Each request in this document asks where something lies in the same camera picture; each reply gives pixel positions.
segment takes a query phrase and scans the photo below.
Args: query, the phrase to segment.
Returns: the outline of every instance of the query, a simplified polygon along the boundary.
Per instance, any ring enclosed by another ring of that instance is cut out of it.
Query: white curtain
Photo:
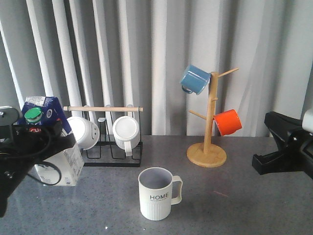
[[[312,11],[311,0],[0,0],[0,105],[140,106],[142,134],[204,135],[188,110],[206,114],[208,88],[184,93],[185,67],[239,67],[219,80],[216,113],[237,110],[233,136],[266,136],[266,112],[313,108]]]

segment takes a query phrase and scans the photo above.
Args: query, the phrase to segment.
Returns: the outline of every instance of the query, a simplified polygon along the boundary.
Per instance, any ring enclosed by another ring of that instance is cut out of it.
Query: gray countertop
[[[273,138],[214,137],[224,165],[191,163],[186,149],[203,137],[143,136],[141,167],[84,167],[75,187],[47,187],[26,177],[9,197],[1,235],[309,235],[313,180],[303,172],[260,176],[253,154],[276,150]],[[182,202],[161,221],[139,209],[138,174],[160,166],[183,180]]]

